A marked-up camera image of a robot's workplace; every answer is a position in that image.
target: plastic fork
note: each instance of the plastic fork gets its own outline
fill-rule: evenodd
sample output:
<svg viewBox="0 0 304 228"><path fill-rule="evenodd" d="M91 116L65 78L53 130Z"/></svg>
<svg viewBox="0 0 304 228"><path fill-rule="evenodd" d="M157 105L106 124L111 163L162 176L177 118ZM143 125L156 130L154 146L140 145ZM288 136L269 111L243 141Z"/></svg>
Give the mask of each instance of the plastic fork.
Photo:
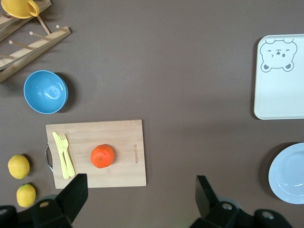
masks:
<svg viewBox="0 0 304 228"><path fill-rule="evenodd" d="M68 155L68 152L67 152L67 149L68 149L67 138L64 134L60 134L59 138L61 140L62 149L63 149L64 155L65 155L67 173L70 177L74 177L75 170L74 170L73 164L71 162L70 156Z"/></svg>

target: light blue plate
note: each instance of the light blue plate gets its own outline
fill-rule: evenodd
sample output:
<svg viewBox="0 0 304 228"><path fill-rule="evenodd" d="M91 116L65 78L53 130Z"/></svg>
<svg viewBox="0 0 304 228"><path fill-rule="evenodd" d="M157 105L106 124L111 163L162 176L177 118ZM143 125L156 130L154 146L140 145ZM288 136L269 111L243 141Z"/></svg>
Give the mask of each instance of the light blue plate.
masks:
<svg viewBox="0 0 304 228"><path fill-rule="evenodd" d="M269 170L269 184L281 200L304 204L304 143L282 150Z"/></svg>

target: bear drawing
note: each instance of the bear drawing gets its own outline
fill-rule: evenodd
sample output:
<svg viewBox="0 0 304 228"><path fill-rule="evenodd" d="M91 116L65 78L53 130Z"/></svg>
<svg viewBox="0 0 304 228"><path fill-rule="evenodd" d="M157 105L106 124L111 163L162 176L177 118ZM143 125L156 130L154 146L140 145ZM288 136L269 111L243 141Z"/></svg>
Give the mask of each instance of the bear drawing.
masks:
<svg viewBox="0 0 304 228"><path fill-rule="evenodd" d="M293 40L266 40L260 48L263 58L261 69L269 72L272 68L288 72L294 68L293 59L297 52L297 45Z"/></svg>

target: wooden peg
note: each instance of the wooden peg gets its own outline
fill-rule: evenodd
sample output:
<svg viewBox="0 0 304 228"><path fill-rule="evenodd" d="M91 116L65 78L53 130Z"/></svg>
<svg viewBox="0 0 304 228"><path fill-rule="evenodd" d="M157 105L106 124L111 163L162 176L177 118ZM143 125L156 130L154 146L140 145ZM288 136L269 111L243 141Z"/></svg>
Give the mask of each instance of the wooden peg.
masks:
<svg viewBox="0 0 304 228"><path fill-rule="evenodd" d="M0 55L0 58L16 59L14 56Z"/></svg>
<svg viewBox="0 0 304 228"><path fill-rule="evenodd" d="M41 39L44 39L44 40L48 40L48 41L51 41L51 40L52 40L51 38L44 37L44 36L41 36L41 35L36 34L36 33L33 33L33 32L29 32L29 34L30 34L31 36L35 36L35 37L38 37L38 38L41 38Z"/></svg>
<svg viewBox="0 0 304 228"><path fill-rule="evenodd" d="M44 28L44 30L47 32L47 34L51 34L51 32L48 30L47 26L45 25L45 23L43 22L43 20L41 19L41 17L38 15L37 16L38 21L40 22L40 24L42 25L42 27Z"/></svg>
<svg viewBox="0 0 304 228"><path fill-rule="evenodd" d="M56 28L60 29L61 31L64 31L64 32L68 32L69 31L68 29L60 27L59 25L56 25Z"/></svg>
<svg viewBox="0 0 304 228"><path fill-rule="evenodd" d="M30 46L27 46L27 45L24 45L24 44L21 44L21 43L18 43L18 42L13 42L12 40L9 41L9 44L17 45L17 46L26 48L28 50L34 50L35 49L34 47L30 47Z"/></svg>
<svg viewBox="0 0 304 228"><path fill-rule="evenodd" d="M0 16L3 16L5 18L7 18L7 19L10 19L10 15L7 15L7 14L2 13L2 12L0 12Z"/></svg>

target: yellow cup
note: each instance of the yellow cup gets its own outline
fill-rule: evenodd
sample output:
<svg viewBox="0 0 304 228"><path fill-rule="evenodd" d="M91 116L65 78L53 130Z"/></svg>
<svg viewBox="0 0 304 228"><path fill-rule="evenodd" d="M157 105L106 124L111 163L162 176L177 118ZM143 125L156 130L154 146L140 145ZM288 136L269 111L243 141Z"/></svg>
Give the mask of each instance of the yellow cup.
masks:
<svg viewBox="0 0 304 228"><path fill-rule="evenodd" d="M40 13L33 0L1 0L1 6L8 14L20 19L37 17Z"/></svg>

